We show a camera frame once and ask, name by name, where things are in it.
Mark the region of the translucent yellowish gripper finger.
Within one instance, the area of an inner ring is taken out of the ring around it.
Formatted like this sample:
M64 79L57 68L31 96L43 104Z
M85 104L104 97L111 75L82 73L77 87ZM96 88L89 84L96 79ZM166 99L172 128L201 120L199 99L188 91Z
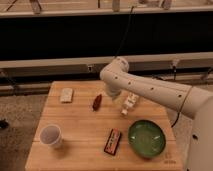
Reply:
M124 103L125 97L123 95L119 95L112 100L115 108L120 109Z

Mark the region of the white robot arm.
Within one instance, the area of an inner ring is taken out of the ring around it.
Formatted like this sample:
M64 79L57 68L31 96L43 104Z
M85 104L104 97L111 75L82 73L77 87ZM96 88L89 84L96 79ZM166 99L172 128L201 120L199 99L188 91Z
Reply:
M100 72L106 94L127 90L194 120L185 171L213 171L213 92L191 85L128 73L125 58L114 58Z

